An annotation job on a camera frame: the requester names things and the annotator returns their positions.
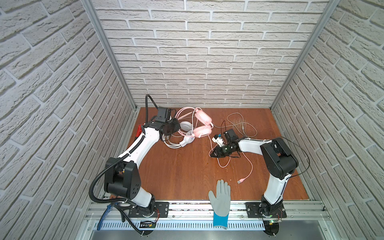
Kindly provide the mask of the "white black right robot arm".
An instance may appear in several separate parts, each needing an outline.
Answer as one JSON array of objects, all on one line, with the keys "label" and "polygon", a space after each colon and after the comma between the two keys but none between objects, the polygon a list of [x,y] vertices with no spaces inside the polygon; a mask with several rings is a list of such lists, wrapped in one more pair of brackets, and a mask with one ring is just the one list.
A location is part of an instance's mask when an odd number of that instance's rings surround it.
[{"label": "white black right robot arm", "polygon": [[217,145],[211,150],[210,157],[225,158],[232,153],[253,153],[263,156],[267,170],[270,173],[266,191],[262,195],[259,209],[264,215],[278,210],[283,203],[283,195],[288,180],[299,163],[291,149],[282,138],[272,140],[254,140],[239,138],[230,129],[222,135],[214,135],[212,141]]}]

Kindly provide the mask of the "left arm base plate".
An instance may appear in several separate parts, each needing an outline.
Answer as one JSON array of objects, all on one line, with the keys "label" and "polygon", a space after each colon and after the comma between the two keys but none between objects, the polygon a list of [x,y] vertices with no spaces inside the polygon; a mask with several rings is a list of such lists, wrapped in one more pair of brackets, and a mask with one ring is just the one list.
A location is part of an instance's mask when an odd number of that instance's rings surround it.
[{"label": "left arm base plate", "polygon": [[169,202],[155,201],[150,203],[148,207],[134,207],[129,211],[130,218],[167,218],[169,214]]}]

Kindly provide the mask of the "pink headphones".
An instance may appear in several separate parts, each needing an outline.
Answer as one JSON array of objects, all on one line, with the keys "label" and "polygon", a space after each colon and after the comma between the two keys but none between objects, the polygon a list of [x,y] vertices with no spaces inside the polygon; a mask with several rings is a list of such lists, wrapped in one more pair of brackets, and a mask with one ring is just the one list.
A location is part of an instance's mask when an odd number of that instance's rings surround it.
[{"label": "pink headphones", "polygon": [[214,128],[212,118],[201,108],[185,107],[176,113],[176,118],[182,125],[182,121],[191,118],[188,124],[191,124],[190,130],[180,129],[178,133],[184,137],[202,138],[212,133]]}]

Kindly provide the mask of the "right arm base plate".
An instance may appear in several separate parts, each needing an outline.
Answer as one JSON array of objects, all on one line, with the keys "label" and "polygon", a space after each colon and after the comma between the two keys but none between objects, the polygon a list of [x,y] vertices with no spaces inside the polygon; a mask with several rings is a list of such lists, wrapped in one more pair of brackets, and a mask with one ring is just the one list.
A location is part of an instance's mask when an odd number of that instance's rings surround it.
[{"label": "right arm base plate", "polygon": [[282,202],[270,205],[268,202],[246,202],[246,211],[248,218],[286,218]]}]

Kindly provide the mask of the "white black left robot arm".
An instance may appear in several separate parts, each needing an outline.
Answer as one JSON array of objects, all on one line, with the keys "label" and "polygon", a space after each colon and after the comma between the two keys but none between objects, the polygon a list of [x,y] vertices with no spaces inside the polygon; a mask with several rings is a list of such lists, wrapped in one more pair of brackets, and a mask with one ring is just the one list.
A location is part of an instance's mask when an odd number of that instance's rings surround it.
[{"label": "white black left robot arm", "polygon": [[105,173],[104,190],[107,193],[122,197],[122,201],[131,201],[140,207],[147,208],[153,200],[153,195],[141,187],[139,167],[146,154],[165,135],[169,136],[180,129],[176,118],[162,121],[151,121],[141,126],[141,134],[134,143],[117,158],[110,158],[106,167],[119,161],[123,169],[112,167]]}]

